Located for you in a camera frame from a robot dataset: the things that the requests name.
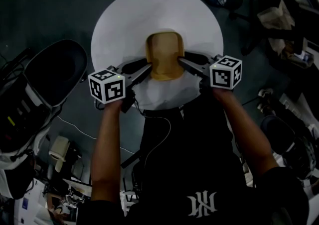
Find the dark floor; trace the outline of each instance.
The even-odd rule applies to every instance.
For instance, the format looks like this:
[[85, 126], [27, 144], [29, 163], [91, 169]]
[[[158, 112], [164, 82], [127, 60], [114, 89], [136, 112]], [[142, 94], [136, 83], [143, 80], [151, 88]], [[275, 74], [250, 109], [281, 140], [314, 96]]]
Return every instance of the dark floor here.
[[[114, 0], [0, 0], [0, 53], [11, 60], [26, 47], [38, 52], [51, 43], [70, 38], [79, 42], [90, 56], [91, 37], [97, 20]], [[248, 34], [248, 24], [240, 20], [232, 22], [228, 11], [211, 8], [216, 16], [224, 38], [224, 54], [243, 60], [243, 78], [235, 94], [243, 103], [257, 95], [263, 86], [275, 89], [280, 96], [288, 85], [288, 78], [273, 69], [264, 54], [264, 44], [249, 56], [243, 57], [241, 46]], [[248, 0], [239, 13], [248, 14]], [[93, 71], [90, 61], [88, 72]], [[257, 101], [245, 108], [256, 123], [262, 115], [256, 109]], [[83, 132], [96, 137], [102, 113], [94, 109], [87, 83], [79, 84], [64, 104], [61, 117], [78, 126]], [[144, 118], [135, 109], [121, 114], [121, 146], [135, 152], [142, 138]], [[74, 127], [56, 118], [50, 130], [54, 139], [58, 134], [78, 143], [87, 164], [84, 181], [89, 178], [89, 160], [95, 140], [82, 135]], [[47, 154], [46, 143], [40, 156]], [[121, 151], [122, 161], [131, 154]]]

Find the white circular board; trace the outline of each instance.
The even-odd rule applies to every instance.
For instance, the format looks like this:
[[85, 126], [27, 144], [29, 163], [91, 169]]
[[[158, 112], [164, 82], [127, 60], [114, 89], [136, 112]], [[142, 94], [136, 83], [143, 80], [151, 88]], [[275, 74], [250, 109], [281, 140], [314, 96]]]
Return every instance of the white circular board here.
[[[201, 0], [115, 0], [93, 32], [91, 55], [95, 70], [145, 58], [147, 37], [164, 30], [178, 32], [185, 51], [223, 55], [219, 24]], [[171, 109], [196, 98], [199, 81], [188, 72], [171, 81], [147, 77], [134, 91], [141, 109]]]

